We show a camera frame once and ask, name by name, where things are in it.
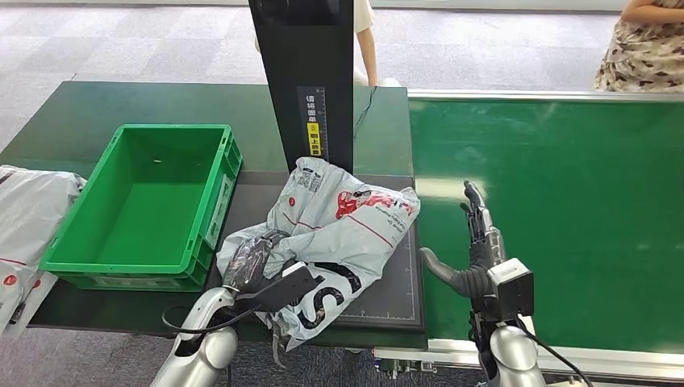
white shirt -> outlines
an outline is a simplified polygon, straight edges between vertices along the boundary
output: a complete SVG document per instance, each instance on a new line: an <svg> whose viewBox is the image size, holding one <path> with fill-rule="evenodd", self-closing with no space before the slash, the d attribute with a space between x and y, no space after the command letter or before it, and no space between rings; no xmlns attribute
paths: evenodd
<svg viewBox="0 0 684 387"><path fill-rule="evenodd" d="M375 15L369 0L354 0L354 32L357 34L373 25Z"/></svg>

plastic package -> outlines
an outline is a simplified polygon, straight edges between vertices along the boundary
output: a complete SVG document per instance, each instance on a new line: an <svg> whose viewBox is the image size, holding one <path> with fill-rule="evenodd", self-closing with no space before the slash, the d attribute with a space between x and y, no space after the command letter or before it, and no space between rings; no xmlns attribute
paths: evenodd
<svg viewBox="0 0 684 387"><path fill-rule="evenodd" d="M320 333L382 276L419 211L412 188L366 185L325 160L303 157L266 222L226 238L218 266L225 273L246 240L270 230L291 235L273 246L264 275L273 277L295 259L307 262L319 284L292 305L260 316L271 328L277 325L289 351Z"/></svg>
<svg viewBox="0 0 684 387"><path fill-rule="evenodd" d="M56 282L38 263L85 183L73 173L0 166L0 333L20 335Z"/></svg>

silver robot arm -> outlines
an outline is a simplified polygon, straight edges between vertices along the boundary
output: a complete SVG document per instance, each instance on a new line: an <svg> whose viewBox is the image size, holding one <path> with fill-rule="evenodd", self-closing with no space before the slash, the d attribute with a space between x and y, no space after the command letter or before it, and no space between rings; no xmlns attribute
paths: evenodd
<svg viewBox="0 0 684 387"><path fill-rule="evenodd" d="M224 288L206 291L193 305L182 327L206 328L217 310L235 305ZM171 354L161 366L152 387L212 387L237 352L237 334L224 327L206 335L179 333Z"/></svg>
<svg viewBox="0 0 684 387"><path fill-rule="evenodd" d="M469 265L456 270L429 248L423 264L456 293L471 300L470 338L478 347L489 387L546 387L537 364L537 346L517 327L518 316L534 310L532 273L517 259L507 260L501 232L494 227L484 197L465 182L461 204L470 234Z"/></svg>
<svg viewBox="0 0 684 387"><path fill-rule="evenodd" d="M223 286L207 290L181 327L162 315L162 321L179 333L152 387L213 387L237 351L233 323L257 310L280 310L317 286L303 262L264 278L271 249L286 236L275 230L245 241L223 274Z"/></svg>

person's arm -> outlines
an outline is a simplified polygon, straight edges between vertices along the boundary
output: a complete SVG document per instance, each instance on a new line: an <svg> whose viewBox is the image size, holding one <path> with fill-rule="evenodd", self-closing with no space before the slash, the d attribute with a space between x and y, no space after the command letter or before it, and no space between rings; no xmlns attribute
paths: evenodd
<svg viewBox="0 0 684 387"><path fill-rule="evenodd" d="M368 86L377 86L377 68L375 65L375 40L370 28L357 33L361 56L364 60L365 73L368 74Z"/></svg>
<svg viewBox="0 0 684 387"><path fill-rule="evenodd" d="M654 6L654 0L631 0L622 11L628 23L684 23L684 10Z"/></svg>

green plastic crate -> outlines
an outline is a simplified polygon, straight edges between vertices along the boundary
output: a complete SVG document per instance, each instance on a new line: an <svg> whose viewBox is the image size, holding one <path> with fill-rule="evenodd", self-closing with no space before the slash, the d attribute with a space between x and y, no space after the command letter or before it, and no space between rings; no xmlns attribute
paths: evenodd
<svg viewBox="0 0 684 387"><path fill-rule="evenodd" d="M123 125L40 262L80 289L195 292L242 164L228 125Z"/></svg>

